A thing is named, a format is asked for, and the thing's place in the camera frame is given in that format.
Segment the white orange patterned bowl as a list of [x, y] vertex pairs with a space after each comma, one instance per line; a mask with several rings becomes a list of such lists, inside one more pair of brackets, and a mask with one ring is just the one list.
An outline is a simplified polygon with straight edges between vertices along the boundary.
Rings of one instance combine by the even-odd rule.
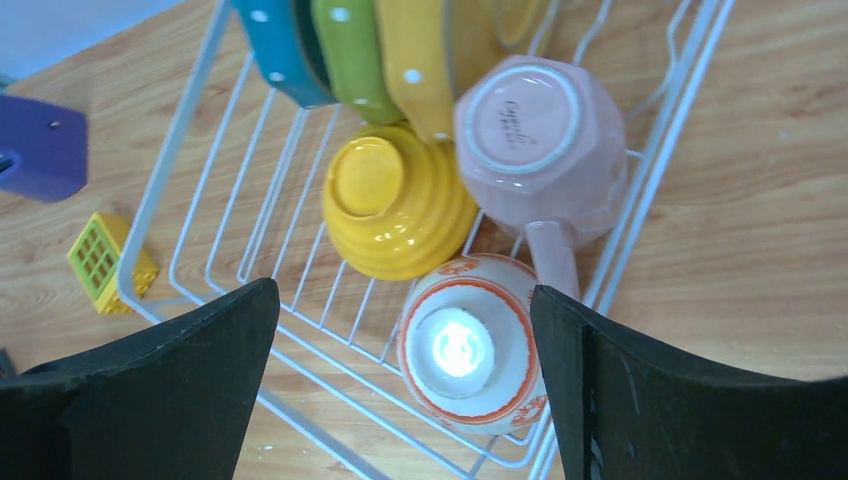
[[548, 396], [530, 319], [536, 284], [527, 264], [482, 253], [452, 259], [414, 287], [399, 323], [398, 366], [442, 426], [501, 435], [540, 419]]

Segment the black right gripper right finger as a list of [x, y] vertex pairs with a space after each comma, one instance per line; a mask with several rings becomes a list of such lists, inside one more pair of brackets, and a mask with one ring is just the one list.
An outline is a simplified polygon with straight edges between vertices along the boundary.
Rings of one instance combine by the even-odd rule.
[[847, 381], [686, 352], [539, 285], [531, 322], [569, 479], [843, 479]]

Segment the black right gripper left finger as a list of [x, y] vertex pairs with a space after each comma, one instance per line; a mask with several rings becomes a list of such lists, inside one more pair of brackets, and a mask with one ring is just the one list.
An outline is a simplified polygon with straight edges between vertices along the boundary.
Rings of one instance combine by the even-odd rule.
[[261, 278], [1, 382], [5, 479], [229, 479], [280, 313]]

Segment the yellow ribbed bowl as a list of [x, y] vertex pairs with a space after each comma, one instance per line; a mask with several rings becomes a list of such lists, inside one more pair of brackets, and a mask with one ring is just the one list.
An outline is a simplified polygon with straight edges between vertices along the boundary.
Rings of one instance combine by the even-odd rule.
[[364, 126], [340, 147], [321, 206], [338, 254], [384, 281], [415, 279], [448, 261], [478, 215], [453, 144], [425, 143], [405, 122]]

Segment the pink mug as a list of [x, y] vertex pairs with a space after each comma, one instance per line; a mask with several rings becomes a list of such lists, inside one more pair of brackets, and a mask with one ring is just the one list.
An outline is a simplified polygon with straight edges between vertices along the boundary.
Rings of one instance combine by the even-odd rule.
[[538, 280], [579, 298], [577, 249], [610, 231], [628, 182], [623, 116], [586, 69], [514, 55], [455, 108], [464, 184], [529, 246]]

